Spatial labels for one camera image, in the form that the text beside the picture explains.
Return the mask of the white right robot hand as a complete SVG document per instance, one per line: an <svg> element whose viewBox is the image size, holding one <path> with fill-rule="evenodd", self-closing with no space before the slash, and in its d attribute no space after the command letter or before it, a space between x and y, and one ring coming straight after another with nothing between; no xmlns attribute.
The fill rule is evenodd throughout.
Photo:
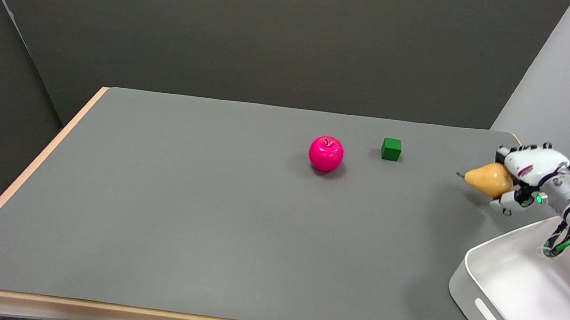
<svg viewBox="0 0 570 320"><path fill-rule="evenodd" d="M504 166L514 183L511 190L491 201L492 209L504 215L524 211L536 202L541 185L568 169L570 158L553 149L550 142L508 148L500 146L495 162Z"/></svg>

